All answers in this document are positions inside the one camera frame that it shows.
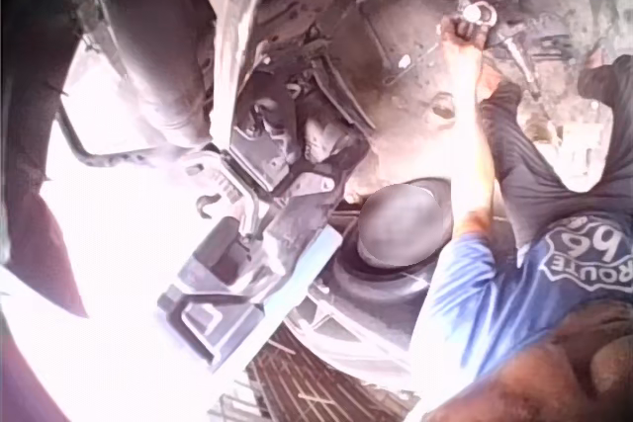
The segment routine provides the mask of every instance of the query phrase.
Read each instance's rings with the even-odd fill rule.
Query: man
[[[486,32],[467,40],[461,21],[441,27],[455,104],[455,224],[411,343],[419,412],[435,409],[429,421],[631,421],[631,56],[602,65],[597,49],[580,75],[580,94],[611,108],[613,132],[601,180],[579,194],[518,126],[518,86],[482,72]],[[495,262],[488,244],[495,177],[518,265]]]

